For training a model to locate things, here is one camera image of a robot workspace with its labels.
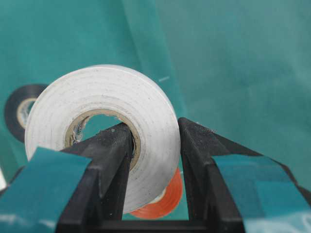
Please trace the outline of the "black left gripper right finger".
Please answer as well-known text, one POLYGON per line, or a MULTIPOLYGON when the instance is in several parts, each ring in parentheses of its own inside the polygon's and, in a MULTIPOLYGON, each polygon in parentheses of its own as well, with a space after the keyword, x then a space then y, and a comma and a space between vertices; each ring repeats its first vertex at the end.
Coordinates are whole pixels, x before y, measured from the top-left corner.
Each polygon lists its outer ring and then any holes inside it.
POLYGON ((311 193, 290 169, 187 118, 178 120, 190 220, 212 233, 308 233, 311 193))

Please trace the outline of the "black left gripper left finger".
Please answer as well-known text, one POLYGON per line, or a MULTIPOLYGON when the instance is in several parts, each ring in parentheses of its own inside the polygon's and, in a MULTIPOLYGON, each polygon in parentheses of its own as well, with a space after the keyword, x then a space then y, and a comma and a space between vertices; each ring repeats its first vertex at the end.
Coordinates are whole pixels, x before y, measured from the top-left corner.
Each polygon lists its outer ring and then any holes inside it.
POLYGON ((103 197, 132 149, 123 123, 61 151, 37 148, 1 193, 1 232, 85 233, 103 220, 103 197))

